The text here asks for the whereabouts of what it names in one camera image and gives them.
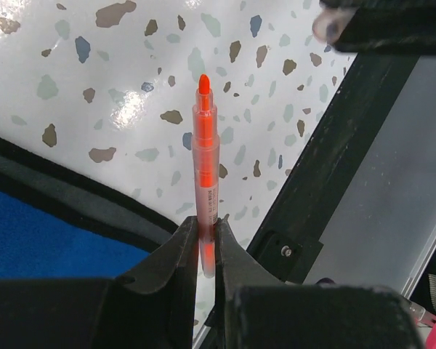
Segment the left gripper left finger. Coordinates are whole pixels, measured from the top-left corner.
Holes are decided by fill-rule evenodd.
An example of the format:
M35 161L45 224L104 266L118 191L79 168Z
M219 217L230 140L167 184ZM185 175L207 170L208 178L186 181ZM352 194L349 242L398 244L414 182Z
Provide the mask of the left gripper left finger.
M198 223L114 279L0 281L0 348L190 348Z

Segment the orange pink pen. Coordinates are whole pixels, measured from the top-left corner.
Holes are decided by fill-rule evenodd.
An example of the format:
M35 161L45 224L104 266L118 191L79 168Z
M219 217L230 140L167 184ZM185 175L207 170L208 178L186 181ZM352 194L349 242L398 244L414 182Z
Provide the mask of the orange pink pen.
M199 251L203 274L215 274L215 225L218 220L219 146L217 107L209 77L201 75L193 106L192 152Z

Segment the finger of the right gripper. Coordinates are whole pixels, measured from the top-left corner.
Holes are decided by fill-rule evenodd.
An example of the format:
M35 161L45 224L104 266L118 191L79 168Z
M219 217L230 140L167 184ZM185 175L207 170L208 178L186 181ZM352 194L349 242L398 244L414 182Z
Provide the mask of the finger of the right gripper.
M343 53L436 56L436 1L321 1L319 40Z

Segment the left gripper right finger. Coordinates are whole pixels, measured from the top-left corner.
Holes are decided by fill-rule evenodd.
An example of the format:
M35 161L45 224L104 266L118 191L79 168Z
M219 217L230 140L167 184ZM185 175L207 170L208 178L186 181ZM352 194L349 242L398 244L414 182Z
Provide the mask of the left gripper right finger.
M423 348L408 304L382 286L288 285L215 227L219 348Z

